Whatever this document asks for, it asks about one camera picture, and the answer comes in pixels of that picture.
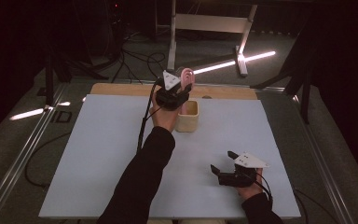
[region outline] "person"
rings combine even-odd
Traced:
[[[180,108],[168,111],[156,104],[156,94],[152,97],[153,129],[147,136],[144,146],[130,161],[115,188],[114,194],[97,220],[98,224],[145,224],[149,218],[150,205],[161,182],[163,170],[168,164],[175,140],[172,131]],[[257,181],[261,183],[261,169]],[[241,205],[250,224],[282,223],[271,211],[265,193],[256,184],[248,188],[237,188],[244,199]]]

